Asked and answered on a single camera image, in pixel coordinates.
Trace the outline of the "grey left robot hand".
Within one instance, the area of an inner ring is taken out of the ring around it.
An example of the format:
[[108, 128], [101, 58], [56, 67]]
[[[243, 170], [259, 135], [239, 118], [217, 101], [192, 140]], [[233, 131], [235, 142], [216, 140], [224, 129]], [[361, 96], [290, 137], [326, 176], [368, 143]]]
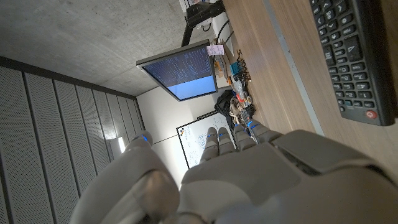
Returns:
[[397, 178], [374, 159], [304, 130], [252, 119], [209, 128], [176, 184], [143, 131], [80, 197], [72, 223], [396, 223]]

